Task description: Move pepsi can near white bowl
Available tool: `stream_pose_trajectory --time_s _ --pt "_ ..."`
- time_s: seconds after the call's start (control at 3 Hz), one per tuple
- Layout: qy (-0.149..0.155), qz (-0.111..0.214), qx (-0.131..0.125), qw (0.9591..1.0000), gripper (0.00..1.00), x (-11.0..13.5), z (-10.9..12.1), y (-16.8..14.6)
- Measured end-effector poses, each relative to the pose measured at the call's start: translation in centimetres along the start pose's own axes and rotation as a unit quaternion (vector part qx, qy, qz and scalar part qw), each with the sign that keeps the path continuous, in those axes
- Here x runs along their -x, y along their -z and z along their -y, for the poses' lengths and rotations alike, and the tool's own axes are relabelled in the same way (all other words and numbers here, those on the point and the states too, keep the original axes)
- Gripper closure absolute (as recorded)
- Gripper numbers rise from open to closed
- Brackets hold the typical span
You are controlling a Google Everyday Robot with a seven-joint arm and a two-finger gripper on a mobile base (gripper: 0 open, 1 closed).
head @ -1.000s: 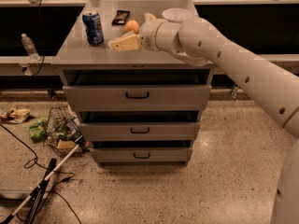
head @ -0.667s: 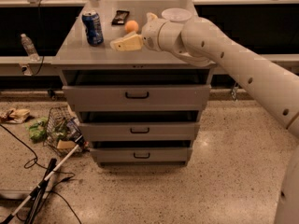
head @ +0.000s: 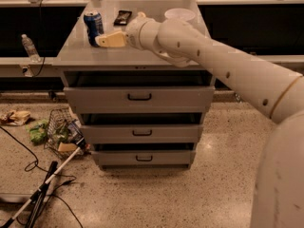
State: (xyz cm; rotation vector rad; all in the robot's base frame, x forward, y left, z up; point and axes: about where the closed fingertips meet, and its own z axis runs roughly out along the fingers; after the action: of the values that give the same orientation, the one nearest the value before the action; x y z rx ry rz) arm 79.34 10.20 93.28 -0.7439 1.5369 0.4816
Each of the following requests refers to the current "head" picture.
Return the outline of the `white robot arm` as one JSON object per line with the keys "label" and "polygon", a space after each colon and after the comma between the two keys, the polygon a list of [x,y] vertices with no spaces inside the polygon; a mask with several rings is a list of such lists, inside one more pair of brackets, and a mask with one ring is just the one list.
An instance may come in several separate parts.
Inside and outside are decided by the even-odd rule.
{"label": "white robot arm", "polygon": [[304,76],[217,42],[178,18],[160,23],[140,12],[125,31],[95,38],[101,47],[130,45],[186,67],[190,61],[277,124],[256,176],[251,228],[304,228]]}

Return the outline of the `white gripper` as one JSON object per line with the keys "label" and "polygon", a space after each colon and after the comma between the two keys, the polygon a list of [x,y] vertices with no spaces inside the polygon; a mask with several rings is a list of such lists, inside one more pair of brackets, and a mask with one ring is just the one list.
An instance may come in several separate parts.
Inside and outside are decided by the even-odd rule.
{"label": "white gripper", "polygon": [[95,42],[103,48],[122,48],[126,46],[127,41],[133,48],[158,51],[161,48],[158,42],[159,28],[159,22],[138,15],[125,28],[126,38],[123,31],[113,30],[96,36]]}

